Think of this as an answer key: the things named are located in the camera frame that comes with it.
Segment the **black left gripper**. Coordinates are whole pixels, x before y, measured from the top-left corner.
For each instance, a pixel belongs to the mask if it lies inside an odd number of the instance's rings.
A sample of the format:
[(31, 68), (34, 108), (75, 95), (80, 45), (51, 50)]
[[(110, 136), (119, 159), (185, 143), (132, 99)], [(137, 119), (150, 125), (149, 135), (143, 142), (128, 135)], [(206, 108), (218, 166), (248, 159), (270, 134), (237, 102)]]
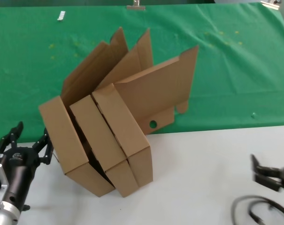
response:
[[(51, 163), (54, 147), (46, 128), (44, 129), (44, 134), (34, 143), (32, 148), (17, 147), (10, 148), (4, 152), (9, 144), (16, 145), (22, 131), (23, 122), (20, 121), (16, 127), (11, 128), (11, 130), (0, 139), (0, 154), (6, 156), (9, 167), (26, 166), (36, 169), (40, 166), (40, 163), (49, 165)], [(43, 148), (46, 148), (44, 156), (39, 157), (38, 154)]]

